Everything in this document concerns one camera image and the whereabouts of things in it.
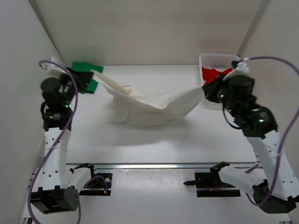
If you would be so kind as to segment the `green t shirt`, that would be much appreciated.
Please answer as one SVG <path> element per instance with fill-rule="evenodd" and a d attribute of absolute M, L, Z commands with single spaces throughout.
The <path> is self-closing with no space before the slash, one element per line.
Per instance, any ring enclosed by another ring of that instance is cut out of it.
<path fill-rule="evenodd" d="M 78 91 L 80 93 L 94 94 L 97 89 L 98 82 L 93 79 L 92 70 L 102 73 L 104 67 L 85 62 L 73 62 L 72 66 L 67 69 L 75 77 Z"/>

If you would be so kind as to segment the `white t shirt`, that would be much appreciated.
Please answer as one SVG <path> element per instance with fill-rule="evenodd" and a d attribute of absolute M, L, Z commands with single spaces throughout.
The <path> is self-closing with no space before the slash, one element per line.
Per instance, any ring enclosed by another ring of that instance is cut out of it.
<path fill-rule="evenodd" d="M 133 126 L 159 126 L 183 119 L 203 99 L 201 86 L 175 94 L 148 95 L 131 85 L 119 85 L 102 73 L 92 70 L 93 77 L 113 96 L 109 104 L 109 123 Z"/>

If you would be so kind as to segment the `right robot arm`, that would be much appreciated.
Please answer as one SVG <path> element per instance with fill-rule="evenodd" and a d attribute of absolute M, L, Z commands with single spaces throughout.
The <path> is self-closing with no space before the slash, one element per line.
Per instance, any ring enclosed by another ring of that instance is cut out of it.
<path fill-rule="evenodd" d="M 203 86 L 205 98 L 222 105 L 233 118 L 234 129 L 241 130 L 259 158 L 266 178 L 233 168 L 227 162 L 213 166 L 210 182 L 230 184 L 243 191 L 252 203 L 267 214 L 284 214 L 296 208 L 299 181 L 282 151 L 278 125 L 272 112 L 256 102 L 255 81 L 246 75 L 219 75 Z"/>

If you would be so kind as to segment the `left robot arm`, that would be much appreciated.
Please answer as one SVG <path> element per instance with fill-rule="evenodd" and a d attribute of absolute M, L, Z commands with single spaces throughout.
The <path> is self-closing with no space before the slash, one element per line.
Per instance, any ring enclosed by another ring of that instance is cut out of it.
<path fill-rule="evenodd" d="M 32 192 L 30 202 L 43 214 L 75 211 L 83 187 L 92 187 L 98 181 L 94 165 L 90 163 L 74 168 L 66 166 L 73 113 L 70 103 L 75 92 L 85 91 L 93 77 L 90 71 L 69 69 L 69 72 L 72 78 L 63 73 L 59 78 L 50 77 L 41 83 L 45 153 L 49 156 L 42 167 L 38 189 Z"/>

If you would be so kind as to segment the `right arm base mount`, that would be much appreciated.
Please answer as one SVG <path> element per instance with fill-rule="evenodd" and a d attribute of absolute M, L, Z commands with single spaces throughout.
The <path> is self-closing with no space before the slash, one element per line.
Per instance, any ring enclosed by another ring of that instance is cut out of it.
<path fill-rule="evenodd" d="M 240 197 L 239 189 L 220 180 L 219 172 L 229 165 L 222 161 L 211 167 L 209 173 L 195 173 L 195 179 L 184 182 L 184 185 L 195 186 L 197 198 Z"/>

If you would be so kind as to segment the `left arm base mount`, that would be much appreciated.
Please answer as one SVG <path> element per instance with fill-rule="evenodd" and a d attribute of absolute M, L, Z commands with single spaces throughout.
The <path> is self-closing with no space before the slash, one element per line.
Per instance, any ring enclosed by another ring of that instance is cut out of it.
<path fill-rule="evenodd" d="M 92 163 L 83 163 L 69 168 L 69 186 L 74 186 L 81 196 L 110 196 L 112 173 L 98 173 Z"/>

